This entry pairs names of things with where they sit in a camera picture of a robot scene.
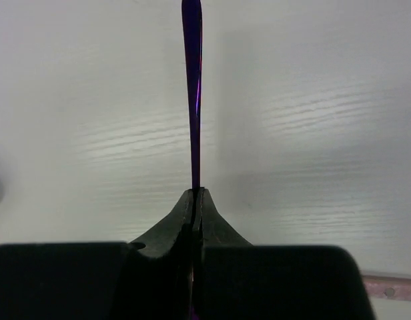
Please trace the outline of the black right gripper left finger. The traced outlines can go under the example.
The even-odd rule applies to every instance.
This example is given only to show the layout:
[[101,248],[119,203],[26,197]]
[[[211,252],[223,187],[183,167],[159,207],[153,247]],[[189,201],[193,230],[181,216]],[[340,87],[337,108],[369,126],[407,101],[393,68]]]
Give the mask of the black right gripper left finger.
[[189,319],[193,193],[131,242],[0,245],[0,319]]

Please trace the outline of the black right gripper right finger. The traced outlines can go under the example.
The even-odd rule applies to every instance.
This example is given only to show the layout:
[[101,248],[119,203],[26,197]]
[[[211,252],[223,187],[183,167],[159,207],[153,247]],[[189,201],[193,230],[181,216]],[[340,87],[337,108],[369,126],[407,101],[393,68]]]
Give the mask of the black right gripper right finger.
[[195,319],[373,319],[359,268],[331,245],[252,245],[195,192]]

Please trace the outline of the purple spoon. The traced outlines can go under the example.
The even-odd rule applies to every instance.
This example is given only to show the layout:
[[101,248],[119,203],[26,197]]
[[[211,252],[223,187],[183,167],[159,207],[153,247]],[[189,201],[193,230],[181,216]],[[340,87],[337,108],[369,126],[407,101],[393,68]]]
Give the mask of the purple spoon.
[[183,0],[181,17],[185,49],[192,188],[200,187],[202,9],[199,0]]

